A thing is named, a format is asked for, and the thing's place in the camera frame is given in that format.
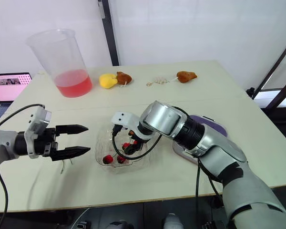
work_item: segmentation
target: table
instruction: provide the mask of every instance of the table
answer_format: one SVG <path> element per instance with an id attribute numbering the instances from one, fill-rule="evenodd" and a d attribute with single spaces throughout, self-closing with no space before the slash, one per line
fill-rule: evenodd
<path id="1" fill-rule="evenodd" d="M 133 82 L 106 90 L 98 85 L 101 73 L 123 71 Z M 157 77 L 173 79 L 178 71 L 193 71 L 197 79 L 146 86 Z M 91 151 L 66 161 L 50 158 L 4 162 L 0 166 L 9 196 L 9 212 L 66 209 L 164 200 L 194 196 L 196 165 L 172 151 L 172 142 L 162 138 L 151 153 L 150 165 L 129 173 L 113 174 L 95 160 L 99 129 L 109 123 L 116 111 L 140 115 L 154 100 L 173 104 L 189 114 L 205 115 L 223 124 L 230 138 L 244 151 L 251 169 L 270 187 L 286 185 L 286 139 L 259 107 L 215 61 L 181 62 L 141 66 L 102 67 L 90 70 L 94 88 L 79 98 L 63 97 L 47 75 L 36 75 L 30 85 L 7 110 L 6 115 L 33 103 L 42 103 L 52 112 L 49 127 L 81 124 L 89 131 L 79 135 L 61 135 L 60 148 L 87 146 Z M 22 131 L 32 110 L 24 111 L 0 129 Z M 215 183 L 221 191 L 221 184 Z M 200 195 L 213 190 L 207 176 L 201 174 Z M 0 185 L 0 211 L 4 194 Z"/>

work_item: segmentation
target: laptop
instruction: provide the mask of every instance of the laptop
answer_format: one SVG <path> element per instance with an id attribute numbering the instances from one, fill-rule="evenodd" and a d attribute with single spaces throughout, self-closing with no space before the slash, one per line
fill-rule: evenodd
<path id="1" fill-rule="evenodd" d="M 29 73 L 0 74 L 0 117 L 31 80 Z"/>

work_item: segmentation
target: black cable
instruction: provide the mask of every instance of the black cable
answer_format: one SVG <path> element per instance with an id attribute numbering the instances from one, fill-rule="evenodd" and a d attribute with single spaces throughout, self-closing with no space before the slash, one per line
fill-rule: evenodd
<path id="1" fill-rule="evenodd" d="M 0 182 L 2 184 L 2 187 L 3 187 L 3 190 L 4 190 L 4 196 L 5 196 L 4 212 L 3 212 L 2 217 L 0 219 L 0 227 L 1 227 L 2 223 L 3 223 L 3 220 L 5 219 L 6 212 L 8 211 L 9 195 L 8 195 L 8 191 L 6 189 L 5 183 L 4 183 L 4 181 L 3 181 L 2 177 L 1 177 L 1 174 L 0 174 Z"/>
<path id="2" fill-rule="evenodd" d="M 177 110 L 179 110 L 179 111 L 185 113 L 188 118 L 190 117 L 189 114 L 188 114 L 187 112 L 185 112 L 183 109 L 181 109 L 180 107 L 178 107 L 178 106 L 173 106 L 173 108 L 176 108 Z"/>
<path id="3" fill-rule="evenodd" d="M 222 197 L 221 197 L 221 196 L 219 195 L 219 193 L 217 192 L 217 190 L 216 190 L 216 188 L 215 188 L 215 186 L 214 186 L 214 183 L 213 183 L 212 179 L 211 179 L 210 177 L 208 177 L 208 178 L 209 178 L 210 184 L 211 184 L 211 186 L 212 186 L 212 188 L 213 188 L 213 190 L 214 190 L 216 196 L 220 199 L 221 204 L 223 205 L 224 202 L 223 202 Z"/>
<path id="4" fill-rule="evenodd" d="M 128 156 L 125 156 L 125 155 L 123 155 L 123 154 L 121 154 L 120 152 L 119 152 L 119 150 L 118 150 L 118 148 L 116 147 L 116 144 L 115 144 L 115 135 L 113 134 L 112 135 L 112 145 L 113 145 L 113 148 L 114 148 L 114 150 L 115 150 L 115 152 L 119 155 L 119 156 L 121 156 L 121 157 L 123 157 L 123 158 L 125 158 L 125 159 L 127 159 L 127 160 L 137 160 L 137 159 L 140 159 L 140 158 L 142 158 L 142 157 L 144 157 L 144 156 L 146 156 L 149 152 L 151 152 L 152 151 L 152 149 L 157 145 L 157 143 L 160 141 L 160 138 L 162 137 L 162 135 L 160 135 L 158 138 L 157 138 L 157 140 L 155 141 L 155 143 L 144 153 L 144 154 L 142 154 L 142 155 L 140 155 L 140 156 L 135 156 L 135 157 L 128 157 Z"/>
<path id="5" fill-rule="evenodd" d="M 25 109 L 28 109 L 28 108 L 30 108 L 30 107 L 33 107 L 33 106 L 41 106 L 41 107 L 44 108 L 44 105 L 42 105 L 42 104 L 31 104 L 31 105 L 28 105 L 28 106 L 24 106 L 23 108 L 21 108 L 21 109 L 15 111 L 14 113 L 10 114 L 10 115 L 7 116 L 5 119 L 3 119 L 3 120 L 0 122 L 0 126 L 1 126 L 2 124 L 4 124 L 6 121 L 8 121 L 10 118 L 12 118 L 14 115 L 18 114 L 19 112 L 21 112 L 21 111 L 23 111 L 23 110 L 25 110 Z M 3 220 L 4 220 L 4 218 L 5 218 L 5 215 L 6 215 L 7 211 L 8 211 L 9 195 L 8 195 L 8 191 L 7 191 L 7 189 L 6 189 L 5 183 L 4 183 L 4 181 L 3 181 L 2 177 L 1 177 L 1 174 L 0 174 L 0 182 L 1 182 L 1 184 L 2 184 L 2 187 L 3 187 L 3 190 L 4 190 L 4 196 L 5 196 L 4 212 L 3 212 L 2 217 L 1 217 L 1 219 L 0 219 L 0 227 L 1 227 L 1 226 L 2 226 L 2 223 L 3 223 Z"/>
<path id="6" fill-rule="evenodd" d="M 6 121 L 8 121 L 10 118 L 12 118 L 14 115 L 18 114 L 19 112 L 25 110 L 25 109 L 28 109 L 30 107 L 33 107 L 33 106 L 42 106 L 44 108 L 44 105 L 42 104 L 31 104 L 31 105 L 28 105 L 28 106 L 24 106 L 23 108 L 15 111 L 14 113 L 10 114 L 9 116 L 7 116 L 5 119 L 3 119 L 1 122 L 0 122 L 0 126 L 5 123 Z"/>
<path id="7" fill-rule="evenodd" d="M 198 211 L 198 190 L 199 190 L 199 177 L 200 177 L 200 166 L 199 163 L 197 165 L 197 177 L 196 177 L 196 191 L 195 191 L 195 197 L 196 197 L 196 222 L 197 227 L 200 227 L 200 220 L 199 220 L 199 211 Z"/>

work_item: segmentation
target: laptop screen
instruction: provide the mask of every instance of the laptop screen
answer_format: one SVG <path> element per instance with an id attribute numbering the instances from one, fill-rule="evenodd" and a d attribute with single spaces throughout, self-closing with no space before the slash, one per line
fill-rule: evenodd
<path id="1" fill-rule="evenodd" d="M 13 102 L 31 80 L 29 73 L 0 74 L 0 104 Z"/>

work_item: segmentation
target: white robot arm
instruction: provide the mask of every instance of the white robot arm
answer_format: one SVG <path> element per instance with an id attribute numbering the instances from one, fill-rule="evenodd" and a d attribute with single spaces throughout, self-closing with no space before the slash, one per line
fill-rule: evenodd
<path id="1" fill-rule="evenodd" d="M 271 189 L 250 169 L 243 151 L 207 125 L 192 120 L 181 109 L 155 101 L 141 117 L 117 112 L 112 137 L 126 127 L 136 139 L 148 141 L 155 132 L 177 142 L 197 157 L 201 169 L 223 184 L 227 217 L 238 229 L 286 229 L 286 210 Z"/>
<path id="2" fill-rule="evenodd" d="M 40 155 L 51 157 L 52 161 L 80 156 L 90 150 L 88 147 L 73 146 L 57 150 L 56 137 L 60 134 L 78 134 L 88 130 L 81 125 L 57 125 L 46 128 L 51 119 L 51 112 L 39 106 L 35 114 L 28 120 L 29 127 L 24 132 L 0 130 L 0 164 L 4 161 L 29 156 L 38 158 Z"/>

